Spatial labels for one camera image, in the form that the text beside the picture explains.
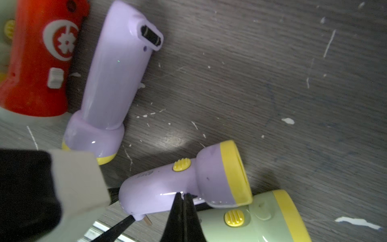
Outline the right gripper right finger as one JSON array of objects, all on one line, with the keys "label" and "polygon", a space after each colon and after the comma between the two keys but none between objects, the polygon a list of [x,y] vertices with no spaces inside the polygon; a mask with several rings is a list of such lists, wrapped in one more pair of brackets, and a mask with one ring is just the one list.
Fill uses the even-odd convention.
[{"label": "right gripper right finger", "polygon": [[189,193],[183,199],[183,241],[206,242],[192,195]]}]

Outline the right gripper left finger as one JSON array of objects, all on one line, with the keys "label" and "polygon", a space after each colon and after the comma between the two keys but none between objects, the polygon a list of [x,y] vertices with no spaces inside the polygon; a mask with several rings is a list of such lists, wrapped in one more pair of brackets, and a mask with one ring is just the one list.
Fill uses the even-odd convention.
[{"label": "right gripper left finger", "polygon": [[168,221],[160,242],[183,241],[183,198],[176,193]]}]

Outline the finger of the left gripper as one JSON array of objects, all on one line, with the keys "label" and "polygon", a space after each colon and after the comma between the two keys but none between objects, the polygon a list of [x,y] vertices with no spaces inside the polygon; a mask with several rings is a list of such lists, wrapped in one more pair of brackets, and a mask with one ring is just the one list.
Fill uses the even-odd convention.
[{"label": "finger of the left gripper", "polygon": [[108,231],[101,234],[99,237],[92,240],[92,242],[114,242],[134,222],[134,217],[130,215],[112,228],[110,228]]}]

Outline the purple flashlight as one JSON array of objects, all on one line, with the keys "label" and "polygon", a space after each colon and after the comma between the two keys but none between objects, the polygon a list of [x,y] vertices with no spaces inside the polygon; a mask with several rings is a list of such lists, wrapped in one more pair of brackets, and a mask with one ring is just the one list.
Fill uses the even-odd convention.
[{"label": "purple flashlight", "polygon": [[67,125],[66,151],[91,152],[100,165],[112,161],[124,134],[124,120],[163,34],[134,7],[115,1],[106,15],[93,56],[81,108]]},{"label": "purple flashlight", "polygon": [[191,194],[194,204],[212,208],[250,205],[253,195],[233,140],[203,148],[178,161],[126,179],[119,190],[122,209],[136,221],[171,210],[175,195]]}]

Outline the light green flashlight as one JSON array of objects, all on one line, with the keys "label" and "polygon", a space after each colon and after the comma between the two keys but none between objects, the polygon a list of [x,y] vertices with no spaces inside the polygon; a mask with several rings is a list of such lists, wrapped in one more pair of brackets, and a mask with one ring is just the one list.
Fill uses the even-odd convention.
[{"label": "light green flashlight", "polygon": [[14,36],[16,9],[16,0],[1,0],[1,82],[6,79],[8,73]]},{"label": "light green flashlight", "polygon": [[310,235],[289,194],[255,195],[250,205],[198,212],[208,242],[309,242]]}]

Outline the red flashlight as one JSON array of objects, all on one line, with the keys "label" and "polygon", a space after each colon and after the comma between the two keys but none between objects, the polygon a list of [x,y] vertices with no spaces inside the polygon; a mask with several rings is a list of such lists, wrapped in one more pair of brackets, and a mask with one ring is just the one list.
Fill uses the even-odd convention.
[{"label": "red flashlight", "polygon": [[1,120],[28,125],[67,112],[66,81],[88,1],[18,1]]}]

